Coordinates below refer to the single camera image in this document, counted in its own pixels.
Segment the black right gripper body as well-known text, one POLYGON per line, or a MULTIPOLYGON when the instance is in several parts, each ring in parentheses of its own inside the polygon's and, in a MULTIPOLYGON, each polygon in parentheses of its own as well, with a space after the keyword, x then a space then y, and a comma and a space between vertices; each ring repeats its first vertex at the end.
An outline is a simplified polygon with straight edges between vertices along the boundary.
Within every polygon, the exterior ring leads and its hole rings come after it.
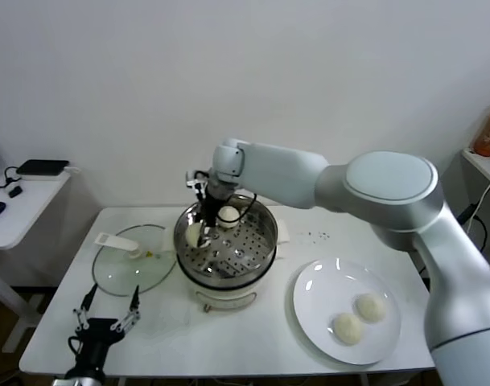
POLYGON ((209 233, 216 226, 216 218, 219 210, 224 206, 224 200, 218 199, 207 193, 202 201, 202 230, 209 233))

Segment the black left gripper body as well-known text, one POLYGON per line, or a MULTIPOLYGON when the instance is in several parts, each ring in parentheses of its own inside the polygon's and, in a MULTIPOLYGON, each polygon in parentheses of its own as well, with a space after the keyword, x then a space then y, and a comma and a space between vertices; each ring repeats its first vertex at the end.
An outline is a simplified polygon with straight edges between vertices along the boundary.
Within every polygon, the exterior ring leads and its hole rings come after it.
POLYGON ((68 347, 74 354, 75 365, 66 376, 105 376, 103 367, 109 349, 124 338, 124 333, 111 331, 114 318, 90 318, 87 330, 76 330, 68 338, 68 347))

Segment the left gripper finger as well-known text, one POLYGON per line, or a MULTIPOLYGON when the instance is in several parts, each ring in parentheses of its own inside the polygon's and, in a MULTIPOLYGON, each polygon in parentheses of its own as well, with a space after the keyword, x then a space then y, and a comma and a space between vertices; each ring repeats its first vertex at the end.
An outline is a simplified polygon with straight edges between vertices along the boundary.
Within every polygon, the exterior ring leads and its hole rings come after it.
POLYGON ((132 295, 127 314, 123 318, 120 318, 115 323, 113 323, 110 327, 110 330, 116 331, 117 333, 128 333, 141 318, 139 306, 139 286, 137 285, 132 295))
POLYGON ((87 330, 89 328, 88 313, 96 295, 98 285, 94 284, 91 290, 83 297, 79 308, 73 310, 77 320, 77 330, 87 330))

